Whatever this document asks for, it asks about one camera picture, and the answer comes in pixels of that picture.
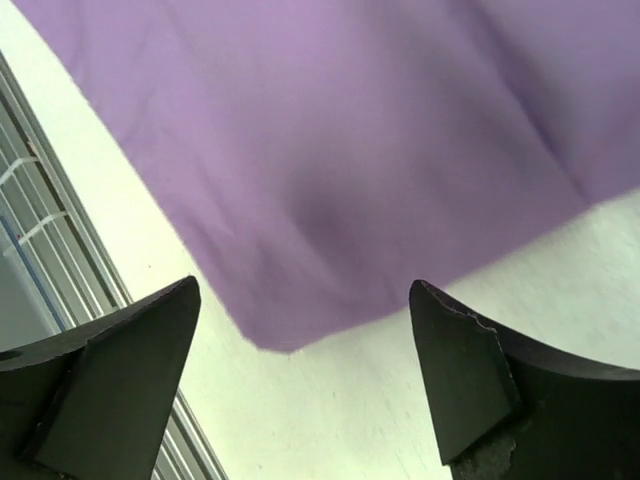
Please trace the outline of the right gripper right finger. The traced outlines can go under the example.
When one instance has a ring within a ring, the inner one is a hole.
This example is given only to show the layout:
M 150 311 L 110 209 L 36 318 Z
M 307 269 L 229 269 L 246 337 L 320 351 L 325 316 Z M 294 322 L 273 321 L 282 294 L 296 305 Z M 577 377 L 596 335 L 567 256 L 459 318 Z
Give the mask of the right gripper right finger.
M 443 465 L 456 479 L 635 479 L 639 374 L 494 322 L 422 281 L 413 336 Z

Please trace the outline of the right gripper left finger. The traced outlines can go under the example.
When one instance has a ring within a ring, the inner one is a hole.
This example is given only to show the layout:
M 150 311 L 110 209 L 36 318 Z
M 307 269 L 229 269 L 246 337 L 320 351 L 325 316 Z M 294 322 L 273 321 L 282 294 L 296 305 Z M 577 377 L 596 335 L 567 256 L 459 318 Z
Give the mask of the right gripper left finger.
M 197 280 L 1 355 L 4 479 L 151 477 L 201 306 Z

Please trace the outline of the purple trousers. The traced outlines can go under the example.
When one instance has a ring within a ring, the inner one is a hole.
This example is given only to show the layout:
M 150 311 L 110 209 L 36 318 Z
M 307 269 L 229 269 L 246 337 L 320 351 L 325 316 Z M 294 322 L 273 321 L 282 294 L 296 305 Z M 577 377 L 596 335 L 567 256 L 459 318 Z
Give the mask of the purple trousers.
M 19 1 L 243 335 L 418 279 L 502 322 L 639 309 L 635 1 Z

